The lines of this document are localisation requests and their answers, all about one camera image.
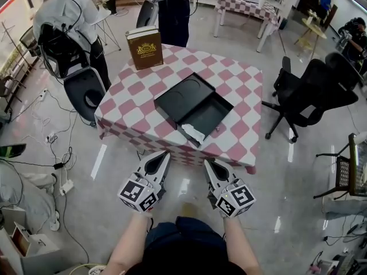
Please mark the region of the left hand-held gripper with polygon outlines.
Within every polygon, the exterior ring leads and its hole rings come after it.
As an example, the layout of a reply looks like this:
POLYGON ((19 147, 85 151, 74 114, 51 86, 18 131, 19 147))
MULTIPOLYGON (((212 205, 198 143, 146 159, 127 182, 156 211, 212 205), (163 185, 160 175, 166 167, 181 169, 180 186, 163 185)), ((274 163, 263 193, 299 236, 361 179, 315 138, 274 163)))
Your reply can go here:
POLYGON ((168 151, 154 152, 140 160, 118 192, 119 199, 129 208, 146 213, 158 203, 164 193, 164 181, 171 162, 168 151))

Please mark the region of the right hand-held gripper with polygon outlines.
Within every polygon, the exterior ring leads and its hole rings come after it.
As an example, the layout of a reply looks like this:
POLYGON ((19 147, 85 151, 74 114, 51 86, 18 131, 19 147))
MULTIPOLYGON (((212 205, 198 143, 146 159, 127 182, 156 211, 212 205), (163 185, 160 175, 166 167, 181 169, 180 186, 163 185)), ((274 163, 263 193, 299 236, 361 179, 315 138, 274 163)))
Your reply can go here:
POLYGON ((209 184, 208 199, 223 218, 234 218, 246 212, 256 198, 242 179, 236 178, 232 166, 219 159, 205 159, 204 169, 209 184))

